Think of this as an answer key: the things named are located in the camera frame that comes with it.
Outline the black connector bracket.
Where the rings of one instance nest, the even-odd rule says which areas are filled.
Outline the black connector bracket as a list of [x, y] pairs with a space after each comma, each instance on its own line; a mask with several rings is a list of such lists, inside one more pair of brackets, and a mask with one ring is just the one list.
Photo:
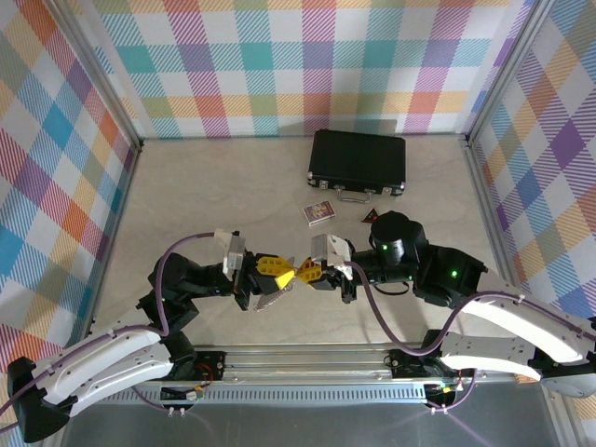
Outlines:
[[458, 391], [451, 384], [426, 384], [424, 389], [428, 408], [447, 407], [453, 405], [457, 400]]
[[163, 404], [192, 406], [205, 397], [202, 386], [170, 387], [162, 386], [159, 390], [159, 399]]

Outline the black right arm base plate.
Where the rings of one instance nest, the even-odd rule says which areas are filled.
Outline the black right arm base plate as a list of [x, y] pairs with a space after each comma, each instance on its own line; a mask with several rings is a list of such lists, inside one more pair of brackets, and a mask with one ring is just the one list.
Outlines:
[[439, 364], [433, 358], [411, 356], [397, 349], [389, 351], [385, 365], [394, 379], [443, 376]]

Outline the small playing card box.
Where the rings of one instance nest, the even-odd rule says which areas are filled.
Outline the small playing card box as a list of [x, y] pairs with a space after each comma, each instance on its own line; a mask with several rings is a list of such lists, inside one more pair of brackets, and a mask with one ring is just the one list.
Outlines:
[[329, 200], [303, 207], [303, 214], [309, 226], [321, 224], [336, 216], [336, 212]]

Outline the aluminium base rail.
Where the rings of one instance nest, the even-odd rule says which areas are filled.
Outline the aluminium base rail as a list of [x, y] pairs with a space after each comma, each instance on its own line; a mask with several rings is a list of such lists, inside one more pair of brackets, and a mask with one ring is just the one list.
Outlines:
[[442, 377], [397, 378], [392, 377], [385, 365], [385, 357], [392, 344], [306, 344], [306, 345], [197, 345], [195, 351], [224, 351], [225, 371], [223, 380], [212, 383], [179, 381], [174, 372], [143, 379], [136, 385], [193, 387], [216, 386], [344, 386], [370, 385], [390, 382], [416, 382], [454, 384], [467, 382], [471, 370], [447, 367], [433, 355], [440, 366]]

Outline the aluminium frame side rail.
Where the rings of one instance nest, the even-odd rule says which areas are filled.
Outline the aluminium frame side rail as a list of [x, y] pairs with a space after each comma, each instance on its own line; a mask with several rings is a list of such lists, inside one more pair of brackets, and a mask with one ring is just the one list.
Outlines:
[[[483, 178], [481, 163], [474, 151], [474, 144], [468, 142], [466, 137], [463, 137], [460, 142], [474, 193], [479, 202], [481, 217], [496, 264], [496, 271], [513, 285], [519, 286], [520, 282], [514, 271], [513, 263], [509, 259], [507, 243], [493, 207], [488, 184]], [[549, 420], [556, 434], [556, 444], [560, 447], [589, 447], [589, 442], [581, 421], [578, 419], [573, 402], [543, 386], [540, 387], [540, 392], [542, 394], [541, 400], [546, 405]]]
[[85, 314], [85, 319], [82, 326], [81, 336], [85, 338], [88, 336], [92, 330], [93, 325], [95, 324], [98, 308], [101, 303], [102, 299], [102, 289], [106, 277], [108, 275], [110, 265], [113, 259], [113, 252], [115, 249], [115, 242], [119, 233], [119, 229], [123, 220], [124, 213], [126, 212], [126, 207], [129, 201], [130, 189], [133, 184], [136, 171], [139, 164], [139, 158], [141, 157], [143, 147], [144, 147], [145, 140], [140, 139], [139, 143], [134, 146], [133, 155], [131, 158], [129, 173], [125, 178], [125, 182], [123, 183], [123, 187], [121, 190], [121, 197], [118, 203], [118, 207], [116, 208], [116, 213], [114, 217], [114, 225], [112, 228], [112, 233], [109, 235], [108, 242], [106, 244], [105, 249], [105, 258], [102, 261], [101, 269], [99, 270], [99, 277], [97, 283], [94, 285], [93, 293], [91, 295], [87, 312]]

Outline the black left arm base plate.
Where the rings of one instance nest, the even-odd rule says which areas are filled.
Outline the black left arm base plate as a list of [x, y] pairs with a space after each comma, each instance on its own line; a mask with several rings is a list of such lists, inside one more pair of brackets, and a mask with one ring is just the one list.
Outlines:
[[175, 380], [212, 383], [223, 380], [225, 371], [224, 351], [196, 351], [184, 359], [173, 374]]

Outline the aluminium frame post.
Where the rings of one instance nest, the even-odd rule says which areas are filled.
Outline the aluminium frame post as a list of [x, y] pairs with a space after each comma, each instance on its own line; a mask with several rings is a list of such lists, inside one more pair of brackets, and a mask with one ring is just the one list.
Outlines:
[[92, 84], [104, 99], [107, 108], [113, 114], [115, 121], [130, 138], [136, 152], [142, 150], [143, 138], [134, 128], [132, 120], [113, 88], [107, 73], [97, 57], [92, 45], [87, 40], [85, 33], [78, 23], [74, 12], [70, 9], [67, 0], [48, 0], [56, 9], [56, 15], [64, 22], [62, 27], [68, 34], [68, 39], [75, 53], [81, 60], [82, 66], [87, 71]]
[[557, 0], [524, 0], [518, 16], [511, 26], [511, 37], [507, 37], [495, 59], [496, 66], [492, 69], [486, 88], [482, 88], [473, 111], [468, 118], [463, 135], [468, 144], [478, 140], [482, 130], [488, 125], [502, 100], [509, 83], [520, 69], [522, 62], [535, 41], [544, 21]]

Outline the grey metal base plate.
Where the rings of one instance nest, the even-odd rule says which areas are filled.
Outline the grey metal base plate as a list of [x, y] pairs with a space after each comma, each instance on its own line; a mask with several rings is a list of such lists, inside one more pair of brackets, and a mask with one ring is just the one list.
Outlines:
[[69, 425], [63, 447], [560, 447], [552, 424], [503, 407], [447, 415], [416, 406], [204, 407], [167, 417], [146, 405], [99, 405]]

